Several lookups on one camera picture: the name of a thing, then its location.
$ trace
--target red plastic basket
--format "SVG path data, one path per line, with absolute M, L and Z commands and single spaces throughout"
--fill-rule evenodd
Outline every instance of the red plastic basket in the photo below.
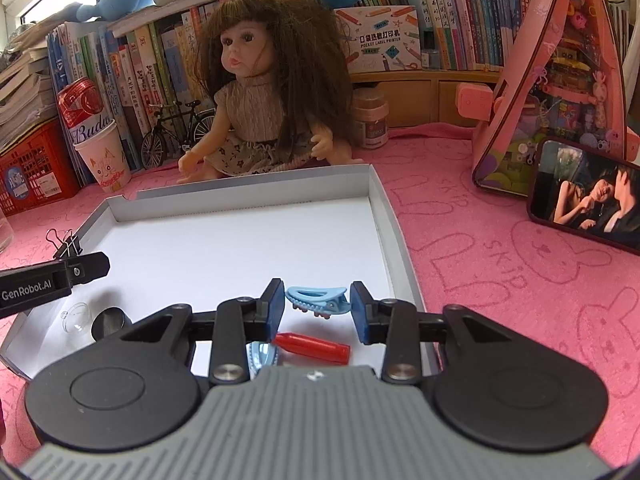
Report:
M 59 119 L 0 156 L 0 207 L 6 216 L 73 197 L 80 187 Z

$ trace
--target doll hand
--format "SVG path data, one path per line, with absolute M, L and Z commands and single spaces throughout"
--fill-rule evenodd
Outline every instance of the doll hand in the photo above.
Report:
M 584 229 L 584 230 L 591 229 L 594 225 L 596 225 L 595 220 L 587 219 L 580 224 L 580 229 Z
M 334 149 L 334 134 L 327 127 L 322 127 L 313 137 L 311 142 L 315 142 L 316 145 L 311 149 L 311 156 L 314 156 L 318 160 L 323 160 Z
M 200 157 L 192 151 L 188 151 L 178 160 L 178 169 L 182 176 L 189 176 L 196 171 L 196 166 L 200 162 Z

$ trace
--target wooden drawer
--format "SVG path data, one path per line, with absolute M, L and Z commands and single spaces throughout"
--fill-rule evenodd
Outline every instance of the wooden drawer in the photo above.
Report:
M 378 84 L 389 102 L 389 128 L 417 126 L 429 123 L 431 118 L 431 81 L 383 81 Z
M 457 126 L 476 126 L 475 119 L 467 119 L 456 108 L 456 91 L 459 81 L 440 81 L 438 83 L 438 121 Z

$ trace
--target gray gripper base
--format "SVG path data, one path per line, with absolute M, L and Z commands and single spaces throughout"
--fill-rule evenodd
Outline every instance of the gray gripper base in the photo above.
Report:
M 250 383 L 213 388 L 187 424 L 150 446 L 88 455 L 47 444 L 21 470 L 34 480 L 593 480 L 609 469 L 587 446 L 482 447 L 449 429 L 417 388 L 382 383 L 368 367 L 267 367 Z

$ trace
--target smartphone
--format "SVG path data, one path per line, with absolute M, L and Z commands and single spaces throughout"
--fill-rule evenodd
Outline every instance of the smartphone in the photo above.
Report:
M 640 168 L 624 160 L 547 137 L 527 209 L 535 222 L 640 254 Z

